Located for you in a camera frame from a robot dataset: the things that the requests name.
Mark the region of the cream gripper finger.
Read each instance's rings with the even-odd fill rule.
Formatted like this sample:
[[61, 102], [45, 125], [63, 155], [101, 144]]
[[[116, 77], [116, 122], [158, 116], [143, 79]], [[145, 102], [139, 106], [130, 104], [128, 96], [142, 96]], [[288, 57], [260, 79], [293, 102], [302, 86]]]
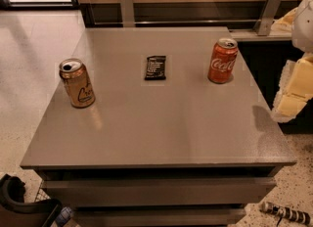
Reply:
[[287, 60], [283, 67], [279, 91], [271, 116], [276, 122], [289, 122], [313, 98], [313, 55], [305, 54], [296, 62]]
[[283, 17], [274, 21], [271, 26], [272, 31], [283, 31], [283, 32], [291, 32], [292, 23], [295, 17], [297, 9], [294, 8], [287, 12]]

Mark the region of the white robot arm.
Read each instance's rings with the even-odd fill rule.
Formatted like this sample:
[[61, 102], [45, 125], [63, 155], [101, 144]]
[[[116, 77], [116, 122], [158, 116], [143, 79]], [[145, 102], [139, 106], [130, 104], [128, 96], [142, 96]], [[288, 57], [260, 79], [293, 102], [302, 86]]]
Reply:
[[291, 24], [292, 46], [303, 56], [284, 65], [271, 116], [286, 123], [295, 119], [313, 98], [313, 0], [302, 0]]

